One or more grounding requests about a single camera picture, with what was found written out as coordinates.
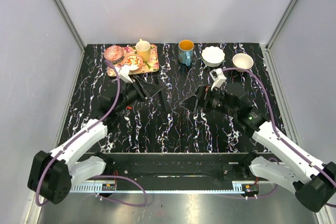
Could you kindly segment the orange patterned bowl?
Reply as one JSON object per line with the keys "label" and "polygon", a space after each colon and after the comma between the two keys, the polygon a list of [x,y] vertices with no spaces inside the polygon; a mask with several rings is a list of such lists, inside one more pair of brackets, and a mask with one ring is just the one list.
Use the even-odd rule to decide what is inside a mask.
{"label": "orange patterned bowl", "polygon": [[130,66],[130,72],[138,71],[143,65],[143,59],[137,54],[132,54],[124,57],[122,60],[123,65]]}

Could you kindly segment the floral rectangular tray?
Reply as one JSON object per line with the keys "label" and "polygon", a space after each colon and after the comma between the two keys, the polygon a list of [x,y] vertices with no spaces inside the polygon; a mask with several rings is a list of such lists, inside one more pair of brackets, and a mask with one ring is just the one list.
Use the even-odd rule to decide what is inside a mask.
{"label": "floral rectangular tray", "polygon": [[121,68],[124,64],[130,66],[131,74],[142,74],[157,72],[160,68],[159,58],[157,53],[157,46],[151,44],[150,48],[150,58],[148,61],[143,61],[143,59],[136,53],[135,46],[122,47],[123,56],[117,58],[114,57],[113,65],[117,68]]}

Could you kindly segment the blue mug orange inside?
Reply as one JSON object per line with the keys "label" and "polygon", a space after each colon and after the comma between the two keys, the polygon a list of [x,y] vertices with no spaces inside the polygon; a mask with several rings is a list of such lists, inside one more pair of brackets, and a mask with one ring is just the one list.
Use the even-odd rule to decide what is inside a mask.
{"label": "blue mug orange inside", "polygon": [[182,40],[179,42],[178,60],[187,67],[191,65],[194,54],[194,44],[190,40]]}

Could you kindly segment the black remote control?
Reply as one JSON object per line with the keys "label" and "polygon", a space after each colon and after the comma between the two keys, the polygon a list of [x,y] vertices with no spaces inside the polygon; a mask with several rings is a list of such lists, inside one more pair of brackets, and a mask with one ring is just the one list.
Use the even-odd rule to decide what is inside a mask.
{"label": "black remote control", "polygon": [[163,88],[163,86],[161,85],[160,83],[160,78],[159,78],[159,75],[158,74],[155,74],[154,75],[154,81],[155,81],[155,84],[159,85],[160,86],[160,91],[158,92],[158,96],[159,96],[159,101],[160,101],[160,106],[161,106],[161,109],[164,113],[170,113],[170,109],[168,107],[168,103],[165,99],[165,90]]}

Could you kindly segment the yellow mug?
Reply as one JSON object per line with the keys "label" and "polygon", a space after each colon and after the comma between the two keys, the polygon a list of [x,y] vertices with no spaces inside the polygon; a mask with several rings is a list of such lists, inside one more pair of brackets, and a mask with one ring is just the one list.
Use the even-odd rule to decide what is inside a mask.
{"label": "yellow mug", "polygon": [[139,39],[135,48],[137,54],[142,57],[144,62],[147,62],[150,59],[151,44],[148,41]]}

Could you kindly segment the aluminium front rail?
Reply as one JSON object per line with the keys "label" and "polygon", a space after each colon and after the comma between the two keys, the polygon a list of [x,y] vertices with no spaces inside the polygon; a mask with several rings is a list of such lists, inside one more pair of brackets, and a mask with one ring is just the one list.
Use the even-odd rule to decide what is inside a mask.
{"label": "aluminium front rail", "polygon": [[[221,180],[210,177],[150,177],[138,178],[138,184],[148,194],[243,194],[253,180]],[[88,180],[74,186],[72,193],[141,194],[142,190],[123,179]]]}

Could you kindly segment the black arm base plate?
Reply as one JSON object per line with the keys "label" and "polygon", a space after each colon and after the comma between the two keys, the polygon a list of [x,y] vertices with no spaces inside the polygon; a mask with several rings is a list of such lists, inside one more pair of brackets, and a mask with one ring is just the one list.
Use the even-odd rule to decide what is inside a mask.
{"label": "black arm base plate", "polygon": [[253,158],[273,158],[271,153],[106,153],[113,171],[129,178],[201,176],[216,180],[254,180],[248,164]]}

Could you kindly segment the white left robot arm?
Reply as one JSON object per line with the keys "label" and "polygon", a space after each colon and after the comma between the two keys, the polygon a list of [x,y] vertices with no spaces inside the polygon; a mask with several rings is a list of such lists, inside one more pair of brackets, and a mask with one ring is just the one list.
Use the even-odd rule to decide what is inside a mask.
{"label": "white left robot arm", "polygon": [[68,141],[50,152],[39,151],[33,158],[27,187],[53,204],[62,202],[70,190],[89,178],[109,179],[115,175],[114,160],[97,152],[85,161],[80,157],[105,138],[118,124],[120,112],[135,102],[146,102],[161,92],[158,83],[139,77],[122,86],[117,84],[114,96],[102,96],[93,118]]}

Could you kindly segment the cream round bowl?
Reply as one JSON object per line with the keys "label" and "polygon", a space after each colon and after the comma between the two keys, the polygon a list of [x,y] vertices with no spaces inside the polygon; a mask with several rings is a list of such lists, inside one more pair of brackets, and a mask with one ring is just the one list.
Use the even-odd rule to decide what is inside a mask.
{"label": "cream round bowl", "polygon": [[254,66],[253,58],[244,53],[235,54],[232,58],[232,63],[238,72],[243,72],[242,69],[250,70]]}

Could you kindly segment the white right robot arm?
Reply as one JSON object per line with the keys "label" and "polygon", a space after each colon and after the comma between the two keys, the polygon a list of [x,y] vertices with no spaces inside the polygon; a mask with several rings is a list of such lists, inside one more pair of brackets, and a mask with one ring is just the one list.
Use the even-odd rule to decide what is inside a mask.
{"label": "white right robot arm", "polygon": [[265,178],[292,192],[312,212],[319,212],[335,194],[335,163],[326,164],[314,158],[286,137],[249,103],[247,92],[240,84],[229,83],[223,92],[200,86],[180,105],[193,113],[201,108],[205,112],[216,111],[232,117],[241,133],[267,147],[284,162],[281,166],[250,154],[238,168],[241,178]]}

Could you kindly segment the pink patterned bowl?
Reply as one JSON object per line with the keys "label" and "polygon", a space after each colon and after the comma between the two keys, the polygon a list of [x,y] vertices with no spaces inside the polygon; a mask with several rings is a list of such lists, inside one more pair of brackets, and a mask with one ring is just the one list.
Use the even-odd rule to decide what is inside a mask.
{"label": "pink patterned bowl", "polygon": [[104,58],[111,61],[112,63],[117,63],[121,61],[124,57],[124,50],[121,46],[111,46],[107,48],[104,52]]}

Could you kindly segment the white scalloped bowl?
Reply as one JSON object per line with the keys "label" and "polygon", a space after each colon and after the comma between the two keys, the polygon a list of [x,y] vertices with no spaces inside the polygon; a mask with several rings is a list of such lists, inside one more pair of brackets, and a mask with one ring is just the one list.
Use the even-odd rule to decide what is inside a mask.
{"label": "white scalloped bowl", "polygon": [[225,53],[219,47],[206,47],[202,53],[202,61],[208,67],[218,67],[225,60]]}

